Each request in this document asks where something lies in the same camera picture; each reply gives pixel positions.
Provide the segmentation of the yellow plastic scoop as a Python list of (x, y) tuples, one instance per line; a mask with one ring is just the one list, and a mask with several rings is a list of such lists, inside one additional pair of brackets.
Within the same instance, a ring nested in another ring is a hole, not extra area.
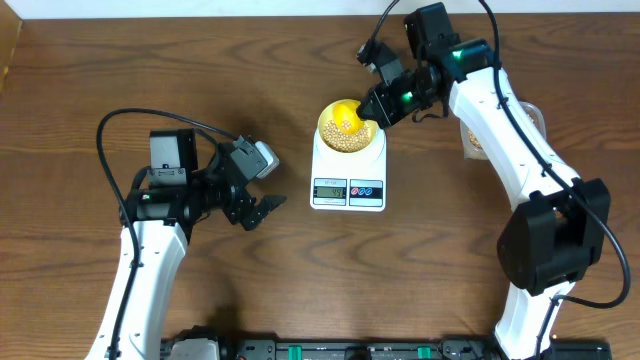
[(358, 101), (344, 100), (337, 103), (333, 108), (333, 120), (338, 129), (345, 135), (355, 135), (364, 127), (364, 122), (357, 114), (358, 106)]

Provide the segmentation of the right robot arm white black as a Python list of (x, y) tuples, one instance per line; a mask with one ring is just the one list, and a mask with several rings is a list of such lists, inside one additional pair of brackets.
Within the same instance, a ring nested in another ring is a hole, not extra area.
[(510, 286), (493, 331), (504, 359), (549, 355), (550, 331), (575, 284), (596, 264), (610, 232), (610, 194), (603, 181), (585, 181), (546, 142), (515, 98), (498, 41), (463, 41), (441, 3), (404, 20), (414, 70), (376, 37), (358, 61), (380, 76), (358, 116), (389, 128), (421, 121), (441, 103), (476, 137), (496, 171), (512, 214), (497, 242)]

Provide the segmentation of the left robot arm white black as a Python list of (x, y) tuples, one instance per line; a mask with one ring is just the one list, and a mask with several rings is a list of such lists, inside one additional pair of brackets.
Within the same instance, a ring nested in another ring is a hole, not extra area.
[(150, 166), (135, 176), (120, 210), (121, 254), (91, 359), (158, 359), (172, 286), (196, 223), (220, 209), (251, 231), (285, 202), (251, 196), (246, 186), (279, 160), (262, 141), (238, 137), (216, 144), (199, 168), (197, 129), (154, 131)]

